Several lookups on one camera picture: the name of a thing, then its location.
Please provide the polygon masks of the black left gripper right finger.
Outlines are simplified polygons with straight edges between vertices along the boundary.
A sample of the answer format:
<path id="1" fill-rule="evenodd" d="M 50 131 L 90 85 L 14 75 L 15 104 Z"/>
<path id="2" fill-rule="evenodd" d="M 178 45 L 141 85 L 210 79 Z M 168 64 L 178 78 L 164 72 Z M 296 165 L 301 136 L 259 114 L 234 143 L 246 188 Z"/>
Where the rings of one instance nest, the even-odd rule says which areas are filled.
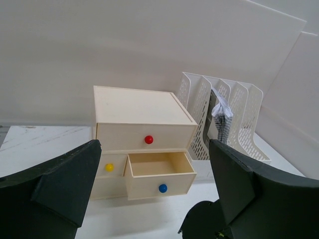
<path id="1" fill-rule="evenodd" d="M 319 182 L 246 156 L 218 140 L 211 167 L 227 226 L 236 239 L 317 239 Z"/>

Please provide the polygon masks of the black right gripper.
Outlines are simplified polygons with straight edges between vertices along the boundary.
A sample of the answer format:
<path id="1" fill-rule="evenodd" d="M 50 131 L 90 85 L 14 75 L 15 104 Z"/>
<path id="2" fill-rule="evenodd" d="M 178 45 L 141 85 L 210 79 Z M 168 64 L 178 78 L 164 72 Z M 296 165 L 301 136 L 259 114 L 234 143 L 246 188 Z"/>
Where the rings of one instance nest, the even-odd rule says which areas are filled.
<path id="1" fill-rule="evenodd" d="M 183 239 L 230 239 L 220 201 L 201 201 L 186 214 L 178 231 Z"/>

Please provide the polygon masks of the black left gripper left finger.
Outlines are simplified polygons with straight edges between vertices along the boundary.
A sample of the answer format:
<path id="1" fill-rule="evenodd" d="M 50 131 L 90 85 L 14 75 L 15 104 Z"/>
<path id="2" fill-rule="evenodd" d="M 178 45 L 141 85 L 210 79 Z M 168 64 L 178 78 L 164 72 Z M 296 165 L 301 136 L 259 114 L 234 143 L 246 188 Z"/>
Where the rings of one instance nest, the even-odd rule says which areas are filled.
<path id="1" fill-rule="evenodd" d="M 101 145 L 91 140 L 0 179 L 2 239 L 73 239 L 83 224 Z"/>

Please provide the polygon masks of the grey setup guide booklet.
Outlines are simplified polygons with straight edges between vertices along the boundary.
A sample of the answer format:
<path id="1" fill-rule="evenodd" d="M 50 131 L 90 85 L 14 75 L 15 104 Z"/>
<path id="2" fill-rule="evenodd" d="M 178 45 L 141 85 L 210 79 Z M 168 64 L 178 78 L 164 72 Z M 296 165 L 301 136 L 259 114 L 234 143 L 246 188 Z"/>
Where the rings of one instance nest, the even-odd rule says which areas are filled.
<path id="1" fill-rule="evenodd" d="M 211 88 L 210 101 L 203 131 L 203 140 L 205 145 L 209 146 L 210 137 L 208 131 L 212 121 L 215 123 L 218 131 L 217 140 L 227 144 L 228 136 L 234 114 L 228 101 L 215 89 Z"/>

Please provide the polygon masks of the cream wooden drawer cabinet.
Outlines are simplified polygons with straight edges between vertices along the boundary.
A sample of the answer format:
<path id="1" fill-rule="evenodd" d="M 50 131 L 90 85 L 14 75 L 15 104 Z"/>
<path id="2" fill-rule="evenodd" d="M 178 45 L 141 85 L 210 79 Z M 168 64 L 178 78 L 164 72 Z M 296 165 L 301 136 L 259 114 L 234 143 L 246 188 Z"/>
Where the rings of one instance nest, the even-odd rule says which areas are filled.
<path id="1" fill-rule="evenodd" d="M 197 123 L 171 92 L 94 86 L 92 136 L 101 159 L 90 198 L 185 195 L 196 172 L 189 149 Z"/>

